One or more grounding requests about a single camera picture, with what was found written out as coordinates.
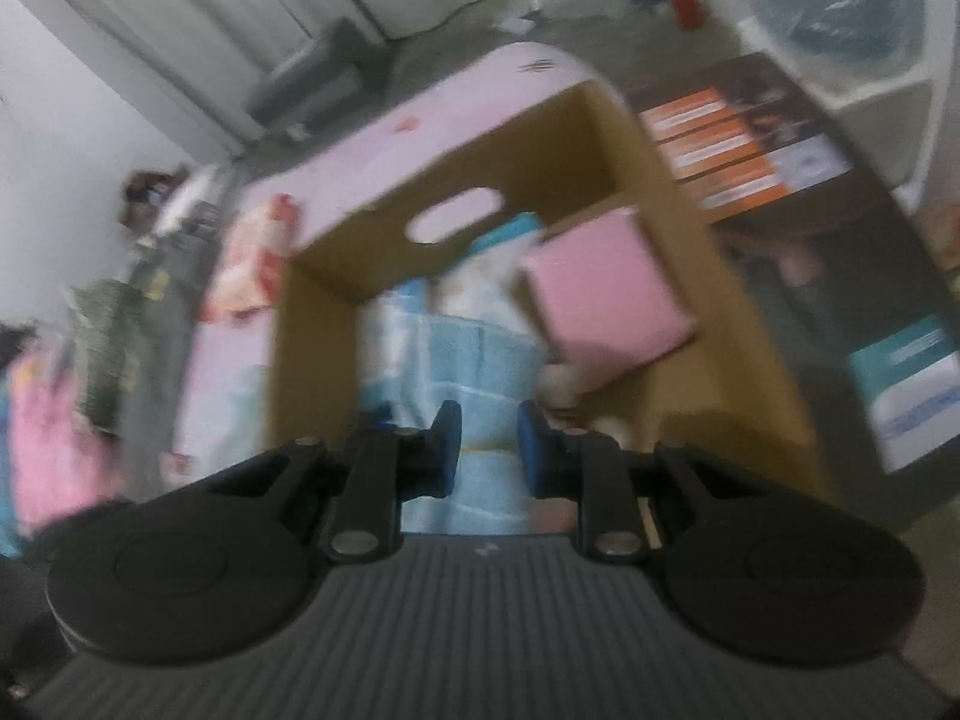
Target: red and white package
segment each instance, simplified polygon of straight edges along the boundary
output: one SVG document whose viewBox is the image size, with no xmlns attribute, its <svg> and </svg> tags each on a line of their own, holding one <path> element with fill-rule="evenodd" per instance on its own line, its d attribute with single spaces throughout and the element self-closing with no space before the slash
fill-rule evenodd
<svg viewBox="0 0 960 720">
<path fill-rule="evenodd" d="M 246 317 L 277 302 L 298 220 L 294 199 L 275 194 L 230 225 L 203 305 L 203 322 Z"/>
</svg>

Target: brown box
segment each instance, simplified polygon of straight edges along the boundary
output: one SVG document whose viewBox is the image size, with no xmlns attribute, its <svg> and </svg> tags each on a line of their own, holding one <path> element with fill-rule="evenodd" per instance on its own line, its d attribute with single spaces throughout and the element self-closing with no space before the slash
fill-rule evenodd
<svg viewBox="0 0 960 720">
<path fill-rule="evenodd" d="M 424 210 L 475 187 L 499 212 L 433 245 L 407 240 Z M 336 442 L 358 403 L 358 309 L 387 288 L 439 274 L 470 241 L 521 211 L 544 224 L 635 204 L 680 300 L 691 343 L 589 394 L 584 410 L 627 419 L 649 448 L 689 440 L 741 466 L 829 498 L 793 380 L 752 304 L 638 123 L 600 87 L 581 84 L 440 158 L 296 256 L 280 300 L 270 440 Z"/>
</svg>

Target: pink surface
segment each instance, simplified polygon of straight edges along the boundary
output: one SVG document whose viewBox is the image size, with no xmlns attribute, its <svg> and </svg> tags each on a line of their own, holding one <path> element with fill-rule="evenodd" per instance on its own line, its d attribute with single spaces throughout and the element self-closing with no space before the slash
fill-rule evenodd
<svg viewBox="0 0 960 720">
<path fill-rule="evenodd" d="M 580 391 L 656 360 L 693 330 L 630 209 L 558 235 L 525 265 L 553 343 L 577 370 Z"/>
<path fill-rule="evenodd" d="M 240 207 L 293 196 L 301 209 L 295 248 L 303 247 L 445 153 L 588 79 L 597 79 L 594 71 L 553 47 L 502 47 L 294 170 L 251 184 Z M 242 326 L 197 328 L 175 452 L 198 455 L 222 439 L 227 420 L 211 415 L 227 413 L 229 383 L 245 368 L 270 364 L 272 316 L 265 310 Z"/>
<path fill-rule="evenodd" d="M 25 354 L 10 376 L 13 503 L 27 536 L 111 498 L 121 484 L 110 440 L 75 425 L 75 373 L 51 386 L 42 380 L 42 354 Z"/>
</svg>

